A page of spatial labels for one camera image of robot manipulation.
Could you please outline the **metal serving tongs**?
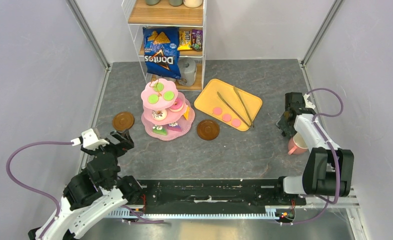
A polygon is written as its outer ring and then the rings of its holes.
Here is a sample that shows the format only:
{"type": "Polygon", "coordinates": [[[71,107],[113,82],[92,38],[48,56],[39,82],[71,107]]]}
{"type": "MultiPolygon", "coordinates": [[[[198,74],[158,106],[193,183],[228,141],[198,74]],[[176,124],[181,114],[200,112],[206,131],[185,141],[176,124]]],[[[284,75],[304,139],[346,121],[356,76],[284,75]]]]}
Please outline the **metal serving tongs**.
{"type": "Polygon", "coordinates": [[[245,128],[238,127],[236,129],[240,131],[246,131],[249,128],[254,128],[254,118],[258,113],[259,107],[258,102],[253,100],[259,100],[254,98],[255,96],[249,94],[235,86],[225,88],[222,92],[217,91],[217,96],[225,104],[225,106],[233,112],[234,116],[242,121],[242,126],[245,128]]]}

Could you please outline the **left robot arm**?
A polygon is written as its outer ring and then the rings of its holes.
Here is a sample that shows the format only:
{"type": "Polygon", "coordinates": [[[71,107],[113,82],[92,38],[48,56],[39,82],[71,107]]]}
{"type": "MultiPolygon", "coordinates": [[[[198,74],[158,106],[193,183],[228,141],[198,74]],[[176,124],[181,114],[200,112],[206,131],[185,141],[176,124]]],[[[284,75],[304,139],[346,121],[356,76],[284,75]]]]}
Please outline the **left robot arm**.
{"type": "Polygon", "coordinates": [[[119,177],[118,158],[135,146],[129,130],[112,131],[110,136],[118,143],[100,138],[95,128],[71,140],[93,159],[71,178],[58,209],[43,226],[28,232],[29,239],[79,240],[116,208],[140,201],[143,189],[139,182],[131,175],[119,177]]]}

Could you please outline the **brown round coaster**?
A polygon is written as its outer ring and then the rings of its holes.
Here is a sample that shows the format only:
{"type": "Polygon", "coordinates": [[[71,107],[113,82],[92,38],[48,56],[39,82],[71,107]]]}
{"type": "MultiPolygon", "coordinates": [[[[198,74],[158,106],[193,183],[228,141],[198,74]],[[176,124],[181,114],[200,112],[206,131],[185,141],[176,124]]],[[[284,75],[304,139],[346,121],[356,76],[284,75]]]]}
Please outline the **brown round coaster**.
{"type": "Polygon", "coordinates": [[[220,134],[219,124],[210,119],[200,121],[196,130],[197,135],[205,141],[214,140],[220,134]]]}
{"type": "Polygon", "coordinates": [[[129,130],[135,123],[135,117],[128,111],[119,112],[112,119],[112,126],[118,132],[129,130]]]}

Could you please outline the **chocolate white donut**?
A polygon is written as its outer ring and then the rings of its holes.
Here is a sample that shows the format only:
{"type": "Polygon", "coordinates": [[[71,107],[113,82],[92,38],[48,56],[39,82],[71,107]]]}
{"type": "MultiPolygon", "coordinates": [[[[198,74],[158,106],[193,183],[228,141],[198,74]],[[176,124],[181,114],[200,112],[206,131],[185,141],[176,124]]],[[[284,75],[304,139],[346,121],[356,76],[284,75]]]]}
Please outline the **chocolate white donut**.
{"type": "Polygon", "coordinates": [[[163,121],[167,115],[168,112],[166,109],[162,109],[162,110],[153,110],[152,111],[152,119],[155,121],[163,121]]]}

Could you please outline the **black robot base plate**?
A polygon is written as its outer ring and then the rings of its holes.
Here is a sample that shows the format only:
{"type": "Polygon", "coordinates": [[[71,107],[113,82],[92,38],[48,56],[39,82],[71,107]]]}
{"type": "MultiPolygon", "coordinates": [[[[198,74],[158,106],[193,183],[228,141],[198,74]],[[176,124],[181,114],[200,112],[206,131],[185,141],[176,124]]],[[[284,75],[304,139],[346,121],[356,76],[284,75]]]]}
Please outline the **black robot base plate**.
{"type": "Polygon", "coordinates": [[[279,179],[140,179],[142,190],[128,204],[146,214],[262,214],[265,207],[306,200],[284,193],[279,179]]]}

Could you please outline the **purple cake slice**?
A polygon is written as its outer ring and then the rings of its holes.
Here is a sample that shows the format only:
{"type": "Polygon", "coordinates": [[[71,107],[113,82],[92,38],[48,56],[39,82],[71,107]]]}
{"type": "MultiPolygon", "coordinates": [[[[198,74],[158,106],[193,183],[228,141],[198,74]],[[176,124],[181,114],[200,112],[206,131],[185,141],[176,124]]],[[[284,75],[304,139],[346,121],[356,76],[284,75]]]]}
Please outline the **purple cake slice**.
{"type": "Polygon", "coordinates": [[[173,123],[166,125],[166,128],[168,130],[175,131],[175,132],[182,132],[183,131],[181,126],[177,122],[173,122],[173,123]]]}

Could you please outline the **pink frosted donut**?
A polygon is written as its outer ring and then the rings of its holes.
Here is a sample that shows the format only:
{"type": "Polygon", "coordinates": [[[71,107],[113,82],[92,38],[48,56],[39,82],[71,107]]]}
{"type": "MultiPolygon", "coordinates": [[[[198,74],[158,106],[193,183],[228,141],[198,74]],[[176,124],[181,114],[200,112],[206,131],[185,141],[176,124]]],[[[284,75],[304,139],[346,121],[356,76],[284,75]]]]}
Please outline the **pink frosted donut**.
{"type": "Polygon", "coordinates": [[[171,112],[179,112],[183,109],[184,107],[184,102],[182,101],[181,98],[177,97],[174,101],[174,103],[169,107],[169,110],[171,112]]]}

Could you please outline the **green cake slice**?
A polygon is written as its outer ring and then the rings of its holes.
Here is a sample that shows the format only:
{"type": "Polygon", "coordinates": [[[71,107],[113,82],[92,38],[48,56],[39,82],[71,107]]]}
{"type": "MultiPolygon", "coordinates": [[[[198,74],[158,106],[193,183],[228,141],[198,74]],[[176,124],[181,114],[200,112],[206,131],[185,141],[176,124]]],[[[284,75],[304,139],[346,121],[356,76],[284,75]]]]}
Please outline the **green cake slice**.
{"type": "Polygon", "coordinates": [[[162,125],[154,125],[152,127],[152,132],[154,134],[158,134],[158,135],[162,135],[162,136],[167,136],[168,135],[167,130],[162,125]]]}

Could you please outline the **yellow cake slice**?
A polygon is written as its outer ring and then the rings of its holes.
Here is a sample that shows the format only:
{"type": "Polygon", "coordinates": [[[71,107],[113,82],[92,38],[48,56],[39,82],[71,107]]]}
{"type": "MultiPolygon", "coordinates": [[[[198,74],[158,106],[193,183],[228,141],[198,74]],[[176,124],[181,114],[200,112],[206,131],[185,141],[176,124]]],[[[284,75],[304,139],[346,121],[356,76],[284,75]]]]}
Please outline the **yellow cake slice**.
{"type": "Polygon", "coordinates": [[[189,115],[190,115],[190,106],[187,106],[186,107],[186,111],[183,114],[184,119],[188,121],[189,120],[189,115]]]}

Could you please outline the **green sandwich cookie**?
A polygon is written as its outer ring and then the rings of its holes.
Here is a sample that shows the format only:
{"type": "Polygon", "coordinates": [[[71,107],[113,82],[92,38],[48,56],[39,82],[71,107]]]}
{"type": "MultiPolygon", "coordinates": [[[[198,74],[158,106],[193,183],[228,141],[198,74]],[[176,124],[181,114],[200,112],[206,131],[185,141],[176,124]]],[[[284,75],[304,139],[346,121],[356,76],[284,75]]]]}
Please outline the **green sandwich cookie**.
{"type": "Polygon", "coordinates": [[[159,101],[159,95],[158,94],[151,94],[148,96],[147,101],[150,104],[156,104],[159,101]]]}
{"type": "Polygon", "coordinates": [[[164,94],[163,94],[163,99],[165,100],[165,101],[172,101],[172,100],[174,100],[175,99],[175,93],[173,92],[173,91],[166,91],[164,94]]]}
{"type": "Polygon", "coordinates": [[[164,84],[161,82],[156,82],[153,86],[152,86],[153,90],[157,93],[160,93],[163,91],[164,89],[164,84]]]}

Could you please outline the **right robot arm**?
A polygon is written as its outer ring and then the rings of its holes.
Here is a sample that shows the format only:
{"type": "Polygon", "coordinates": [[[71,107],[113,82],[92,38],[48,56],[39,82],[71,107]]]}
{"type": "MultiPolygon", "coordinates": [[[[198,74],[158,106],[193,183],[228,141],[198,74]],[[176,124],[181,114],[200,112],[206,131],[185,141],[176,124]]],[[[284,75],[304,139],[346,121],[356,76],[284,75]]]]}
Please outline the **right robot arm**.
{"type": "Polygon", "coordinates": [[[308,97],[301,92],[286,93],[284,112],[276,123],[282,136],[289,138],[290,155],[297,154],[298,149],[309,152],[301,176],[279,178],[281,186],[273,190],[273,198],[280,205],[287,204],[294,195],[339,198],[351,191],[354,154],[330,138],[308,97]]]}

